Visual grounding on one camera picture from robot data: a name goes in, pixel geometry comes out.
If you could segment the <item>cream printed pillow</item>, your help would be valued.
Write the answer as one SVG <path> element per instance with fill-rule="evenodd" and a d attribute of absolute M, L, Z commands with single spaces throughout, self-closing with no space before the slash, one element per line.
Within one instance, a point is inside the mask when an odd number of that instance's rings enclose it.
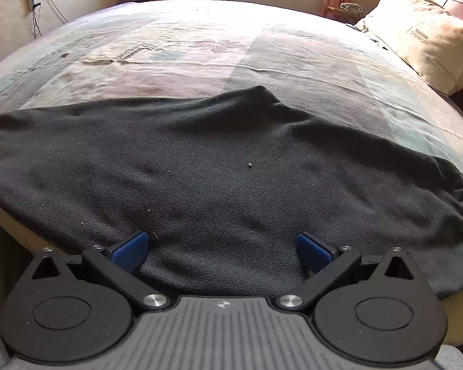
<path fill-rule="evenodd" d="M 356 28 L 382 40 L 442 94 L 463 89 L 463 20 L 434 0 L 380 0 Z"/>

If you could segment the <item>wooden bedside table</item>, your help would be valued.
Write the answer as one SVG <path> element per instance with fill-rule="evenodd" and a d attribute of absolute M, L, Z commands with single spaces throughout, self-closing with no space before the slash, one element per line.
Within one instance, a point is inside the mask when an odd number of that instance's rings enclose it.
<path fill-rule="evenodd" d="M 340 7 L 323 6 L 324 16 L 340 23 L 356 24 L 361 18 L 358 14 L 353 14 Z"/>

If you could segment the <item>dark grey trousers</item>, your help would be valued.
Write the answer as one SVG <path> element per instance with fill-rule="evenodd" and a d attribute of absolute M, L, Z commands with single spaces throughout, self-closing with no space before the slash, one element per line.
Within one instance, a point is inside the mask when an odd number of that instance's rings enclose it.
<path fill-rule="evenodd" d="M 146 231 L 140 276 L 167 293 L 280 295 L 302 231 L 463 289 L 463 173 L 262 86 L 0 114 L 0 206 L 72 252 Z"/>

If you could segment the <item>white power strip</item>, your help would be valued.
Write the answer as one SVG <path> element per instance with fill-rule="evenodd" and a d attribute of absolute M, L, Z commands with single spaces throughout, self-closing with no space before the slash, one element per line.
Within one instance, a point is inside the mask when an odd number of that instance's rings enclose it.
<path fill-rule="evenodd" d="M 36 0 L 27 0 L 28 8 L 31 12 L 34 12 L 36 8 L 39 8 L 41 4 Z"/>

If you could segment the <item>grey upholstered seat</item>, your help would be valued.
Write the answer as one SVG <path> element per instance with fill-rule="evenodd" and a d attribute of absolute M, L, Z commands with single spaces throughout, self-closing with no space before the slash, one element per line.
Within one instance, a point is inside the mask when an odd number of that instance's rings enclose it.
<path fill-rule="evenodd" d="M 463 370 L 463 354 L 451 345 L 441 345 L 435 363 L 443 370 Z"/>

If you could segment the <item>pastel patchwork bed sheet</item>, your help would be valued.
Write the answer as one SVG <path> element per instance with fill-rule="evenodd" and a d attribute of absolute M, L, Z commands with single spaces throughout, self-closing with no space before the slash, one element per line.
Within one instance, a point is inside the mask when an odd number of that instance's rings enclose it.
<path fill-rule="evenodd" d="M 0 63 L 0 114 L 256 86 L 463 173 L 462 113 L 389 48 L 342 23 L 245 2 L 130 3 L 75 20 Z M 24 245 L 52 243 L 0 209 Z M 440 298 L 448 342 L 463 343 L 463 289 Z"/>

